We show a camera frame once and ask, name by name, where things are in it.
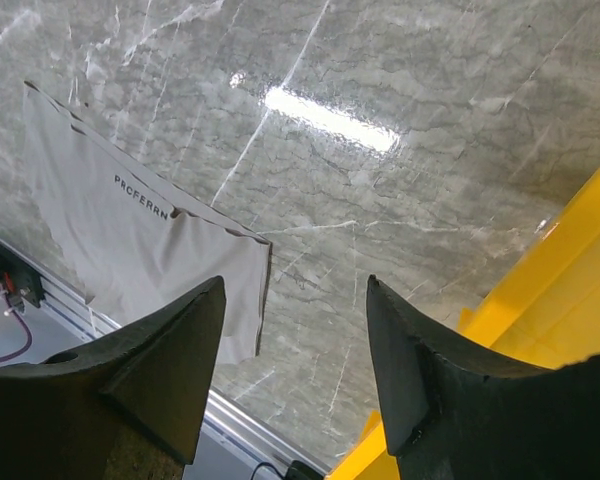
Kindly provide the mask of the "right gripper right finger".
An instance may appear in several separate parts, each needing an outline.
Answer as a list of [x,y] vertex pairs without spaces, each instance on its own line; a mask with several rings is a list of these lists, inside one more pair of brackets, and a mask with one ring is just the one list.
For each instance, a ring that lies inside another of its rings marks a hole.
[[600,355],[556,370],[483,347],[375,277],[370,352],[404,479],[600,479]]

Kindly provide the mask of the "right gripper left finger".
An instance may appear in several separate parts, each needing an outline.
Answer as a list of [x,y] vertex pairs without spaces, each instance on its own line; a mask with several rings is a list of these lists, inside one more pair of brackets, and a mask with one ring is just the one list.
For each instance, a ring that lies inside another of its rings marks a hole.
[[0,367],[0,479],[179,479],[195,458],[225,316],[213,277],[39,364]]

